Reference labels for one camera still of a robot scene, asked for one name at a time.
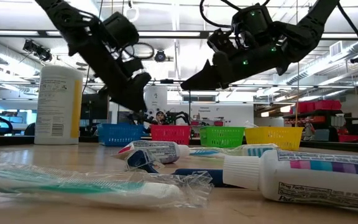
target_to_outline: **yellow basket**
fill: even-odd
[[[297,151],[303,128],[259,127],[246,128],[247,144],[274,143],[283,150]]]

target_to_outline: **toothpaste label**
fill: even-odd
[[[279,183],[279,201],[298,203],[323,203],[340,207],[358,208],[358,194],[319,187]]]
[[[292,169],[358,174],[358,156],[277,151],[278,160],[290,161]]]
[[[134,145],[134,149],[149,151],[158,158],[162,164],[178,160],[175,144],[172,142],[134,141],[132,144]]]

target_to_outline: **toothpaste cap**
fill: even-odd
[[[190,156],[190,149],[186,145],[178,145],[180,151],[180,157]]]
[[[259,161],[257,156],[226,156],[223,164],[223,182],[258,190]]]

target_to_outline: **blue toothbrush handle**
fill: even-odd
[[[233,185],[223,183],[223,170],[221,169],[177,169],[173,175],[191,175],[194,172],[206,171],[212,177],[211,183],[215,187],[235,187]]]

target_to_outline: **green basket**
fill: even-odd
[[[244,128],[240,127],[204,127],[200,129],[202,146],[237,147],[242,144]]]

